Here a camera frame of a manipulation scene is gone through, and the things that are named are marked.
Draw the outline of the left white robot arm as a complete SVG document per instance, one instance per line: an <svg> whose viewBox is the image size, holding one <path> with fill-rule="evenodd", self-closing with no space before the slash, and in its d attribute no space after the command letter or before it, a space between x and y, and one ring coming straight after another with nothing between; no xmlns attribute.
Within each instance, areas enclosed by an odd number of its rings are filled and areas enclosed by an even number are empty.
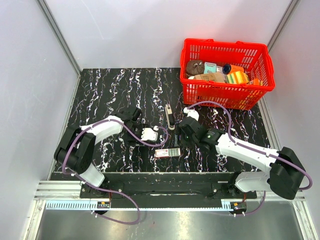
<svg viewBox="0 0 320 240"><path fill-rule="evenodd" d="M54 152L54 159L63 166L63 170L69 169L68 174L76 174L91 184L90 190L96 197L103 198L109 189L104 175L93 165L95 146L121 133L125 127L140 138L143 124L138 122L138 118L141 114L141 109L131 106L90 125L68 126Z"/></svg>

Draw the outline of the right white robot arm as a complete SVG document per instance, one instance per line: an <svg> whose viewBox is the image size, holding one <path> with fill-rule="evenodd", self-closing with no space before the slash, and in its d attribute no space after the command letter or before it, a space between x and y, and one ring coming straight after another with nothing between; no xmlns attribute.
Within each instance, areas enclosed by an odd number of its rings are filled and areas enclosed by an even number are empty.
<svg viewBox="0 0 320 240"><path fill-rule="evenodd" d="M257 172L235 175L227 186L231 197L239 198L250 191L272 191L286 200L296 197L305 176L305 168L291 148L270 149L231 138L225 131L206 128L190 116L179 123L179 128L185 143L216 151L258 168Z"/></svg>

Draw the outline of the brown cardboard box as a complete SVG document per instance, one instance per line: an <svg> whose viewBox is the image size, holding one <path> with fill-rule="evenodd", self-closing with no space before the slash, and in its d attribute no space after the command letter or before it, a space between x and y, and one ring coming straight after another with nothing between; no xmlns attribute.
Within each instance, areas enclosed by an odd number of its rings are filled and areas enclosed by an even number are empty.
<svg viewBox="0 0 320 240"><path fill-rule="evenodd" d="M215 83L226 83L226 76L221 72L198 74L195 75L193 79Z"/></svg>

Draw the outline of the brown round item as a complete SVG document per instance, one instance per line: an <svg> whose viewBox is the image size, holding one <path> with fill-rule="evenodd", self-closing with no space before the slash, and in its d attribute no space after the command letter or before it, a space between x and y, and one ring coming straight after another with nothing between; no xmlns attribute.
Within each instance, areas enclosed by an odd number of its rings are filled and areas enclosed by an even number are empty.
<svg viewBox="0 0 320 240"><path fill-rule="evenodd" d="M201 60L190 60L186 64L186 74L188 76L195 76L195 75L201 75L205 71L205 65L204 62Z"/></svg>

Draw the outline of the teal white box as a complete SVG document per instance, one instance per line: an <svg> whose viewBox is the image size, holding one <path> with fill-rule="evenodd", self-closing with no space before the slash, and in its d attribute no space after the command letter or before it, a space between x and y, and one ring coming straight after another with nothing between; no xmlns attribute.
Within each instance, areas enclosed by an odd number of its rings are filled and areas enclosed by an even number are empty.
<svg viewBox="0 0 320 240"><path fill-rule="evenodd" d="M204 74L211 74L217 72L217 64L212 62L204 63Z"/></svg>

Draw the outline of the yellow green sticky notes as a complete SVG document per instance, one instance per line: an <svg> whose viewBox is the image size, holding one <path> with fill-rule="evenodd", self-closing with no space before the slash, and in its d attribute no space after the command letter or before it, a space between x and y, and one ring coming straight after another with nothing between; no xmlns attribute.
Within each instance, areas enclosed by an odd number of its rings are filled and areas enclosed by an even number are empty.
<svg viewBox="0 0 320 240"><path fill-rule="evenodd" d="M245 72L235 71L226 76L228 84L246 85L249 83L249 77Z"/></svg>

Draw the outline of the orange bottle blue cap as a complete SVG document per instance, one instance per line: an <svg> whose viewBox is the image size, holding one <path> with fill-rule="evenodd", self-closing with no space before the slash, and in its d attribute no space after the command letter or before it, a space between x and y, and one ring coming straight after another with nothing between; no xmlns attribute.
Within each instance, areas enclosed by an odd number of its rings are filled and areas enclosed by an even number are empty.
<svg viewBox="0 0 320 240"><path fill-rule="evenodd" d="M233 65L233 64L227 63L222 67L222 72L225 75L228 75L228 74L231 74L231 73L234 73L234 72L243 72L244 73L245 70L241 66L237 66L237 65Z"/></svg>

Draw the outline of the red plastic basket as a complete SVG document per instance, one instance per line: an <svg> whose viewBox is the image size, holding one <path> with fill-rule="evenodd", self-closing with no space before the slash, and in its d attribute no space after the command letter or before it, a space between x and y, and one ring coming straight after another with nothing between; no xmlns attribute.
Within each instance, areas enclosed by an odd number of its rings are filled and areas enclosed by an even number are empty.
<svg viewBox="0 0 320 240"><path fill-rule="evenodd" d="M244 68L249 78L247 84L229 84L195 80L186 74L190 60L215 63L216 72L223 73L223 66L231 64ZM229 109L250 110L275 86L274 68L268 48L262 43L221 42L213 39L187 38L180 56L180 82L183 101L187 105L201 103L209 106L217 102Z"/></svg>

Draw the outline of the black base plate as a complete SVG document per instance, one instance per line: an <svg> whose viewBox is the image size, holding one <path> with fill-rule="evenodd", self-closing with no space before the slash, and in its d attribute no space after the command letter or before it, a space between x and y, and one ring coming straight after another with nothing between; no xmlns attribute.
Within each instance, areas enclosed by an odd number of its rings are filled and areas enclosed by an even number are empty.
<svg viewBox="0 0 320 240"><path fill-rule="evenodd" d="M133 208L121 193L131 197L140 209L208 209L222 207L222 200L255 200L257 193L237 190L233 172L105 173L102 187L113 191L111 208Z"/></svg>

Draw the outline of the aluminium frame rail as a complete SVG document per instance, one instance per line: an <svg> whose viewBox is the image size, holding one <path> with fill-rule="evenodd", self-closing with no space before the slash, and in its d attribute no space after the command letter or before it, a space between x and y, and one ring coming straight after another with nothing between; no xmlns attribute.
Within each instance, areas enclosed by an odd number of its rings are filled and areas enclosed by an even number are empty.
<svg viewBox="0 0 320 240"><path fill-rule="evenodd" d="M257 199L256 191L241 192L226 181L161 181L159 179L138 181L112 180L102 185L103 189L118 191L134 197L200 197L201 199ZM123 196L97 190L77 181L42 181L35 196L37 198L81 198L81 199L122 199Z"/></svg>

